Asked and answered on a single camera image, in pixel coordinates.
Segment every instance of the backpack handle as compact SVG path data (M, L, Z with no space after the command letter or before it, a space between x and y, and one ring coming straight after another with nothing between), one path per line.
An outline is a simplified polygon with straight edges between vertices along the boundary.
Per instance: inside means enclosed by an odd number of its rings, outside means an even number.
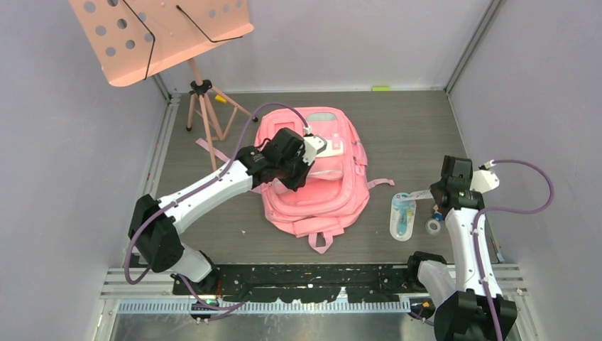
M324 240L326 241L326 245L324 245L323 247L319 247L316 244L317 238L318 238L318 233L322 233L322 236L324 237ZM312 249L316 250L317 253L323 254L332 245L332 233L330 233L330 232L318 232L318 233L310 233L310 235L309 235L310 246L312 247Z

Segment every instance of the green tape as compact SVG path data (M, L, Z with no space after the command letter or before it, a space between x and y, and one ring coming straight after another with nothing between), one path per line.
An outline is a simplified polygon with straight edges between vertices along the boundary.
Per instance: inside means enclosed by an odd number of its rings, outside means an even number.
M391 91L390 87L372 87L372 91Z

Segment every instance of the reflective metal surface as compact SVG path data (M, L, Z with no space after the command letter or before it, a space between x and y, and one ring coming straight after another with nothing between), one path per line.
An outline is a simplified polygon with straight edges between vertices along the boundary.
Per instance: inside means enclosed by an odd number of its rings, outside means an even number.
M111 341L435 341L431 326L407 314L233 315L197 324L186 315L117 317ZM520 341L513 330L507 338Z

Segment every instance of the cable connector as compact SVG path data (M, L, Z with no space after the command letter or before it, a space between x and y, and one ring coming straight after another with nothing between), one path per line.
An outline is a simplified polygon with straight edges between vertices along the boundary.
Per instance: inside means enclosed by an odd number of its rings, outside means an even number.
M305 136L311 136L312 135L312 126L304 126L303 127L303 133L305 134Z
M489 161L485 162L484 164L480 165L478 167L478 169L480 169L482 171L488 171L492 167L494 167L495 165L496 165L496 161L495 160L489 160Z

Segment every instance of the white cable connector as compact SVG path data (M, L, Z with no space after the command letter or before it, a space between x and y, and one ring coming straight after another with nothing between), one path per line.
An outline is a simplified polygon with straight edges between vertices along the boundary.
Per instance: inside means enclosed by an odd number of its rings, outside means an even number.
M479 166L478 169L485 169L485 170L490 170L492 167L494 167L496 165L496 161L495 160L489 160L487 162L485 162L483 165Z

